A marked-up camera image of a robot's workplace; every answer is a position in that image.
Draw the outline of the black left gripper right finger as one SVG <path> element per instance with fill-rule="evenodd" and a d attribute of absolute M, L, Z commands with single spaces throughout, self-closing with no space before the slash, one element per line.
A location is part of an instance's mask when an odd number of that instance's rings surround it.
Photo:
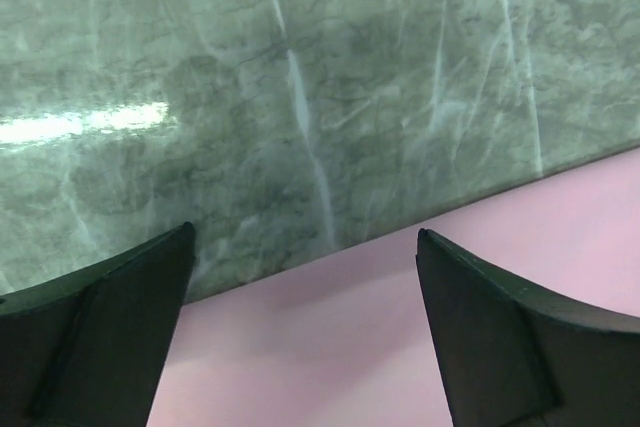
<path fill-rule="evenodd" d="M 416 267 L 456 426 L 636 426 L 639 320 L 549 290 L 437 232 Z"/>

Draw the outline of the pink t shirt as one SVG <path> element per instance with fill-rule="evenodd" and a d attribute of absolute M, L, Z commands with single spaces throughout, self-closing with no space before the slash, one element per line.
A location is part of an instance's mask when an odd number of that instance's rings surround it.
<path fill-rule="evenodd" d="M 639 312 L 639 153 L 427 222 L 556 292 Z M 447 426 L 416 272 L 418 227 L 181 311 L 152 426 Z"/>

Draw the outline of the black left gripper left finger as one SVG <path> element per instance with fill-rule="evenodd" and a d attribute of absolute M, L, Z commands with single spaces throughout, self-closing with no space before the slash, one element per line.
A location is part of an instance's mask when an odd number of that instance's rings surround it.
<path fill-rule="evenodd" d="M 186 222 L 2 295 L 2 425 L 146 425 L 193 268 Z"/>

